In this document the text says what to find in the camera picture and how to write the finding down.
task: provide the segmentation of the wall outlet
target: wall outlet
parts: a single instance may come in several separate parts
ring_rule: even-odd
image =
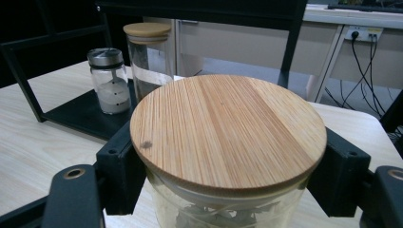
[[[374,28],[374,27],[362,27],[362,26],[350,26],[347,31],[346,40],[353,40],[352,34],[353,32],[358,31],[358,37],[355,39],[356,41],[363,42],[371,42],[378,41],[380,35],[382,34],[383,28]]]

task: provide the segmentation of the light wood tabletop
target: light wood tabletop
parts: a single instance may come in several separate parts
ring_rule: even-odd
[[[29,80],[43,110],[49,111],[93,88],[87,62]],[[368,114],[310,104],[327,127],[371,155],[370,169],[403,168],[403,161],[379,121]],[[75,164],[95,163],[105,141],[59,124],[38,123],[18,85],[0,89],[0,215],[48,194],[52,177]],[[106,227],[159,227],[145,182],[133,215],[106,216]],[[290,227],[359,227],[354,218],[328,218],[305,191]]]

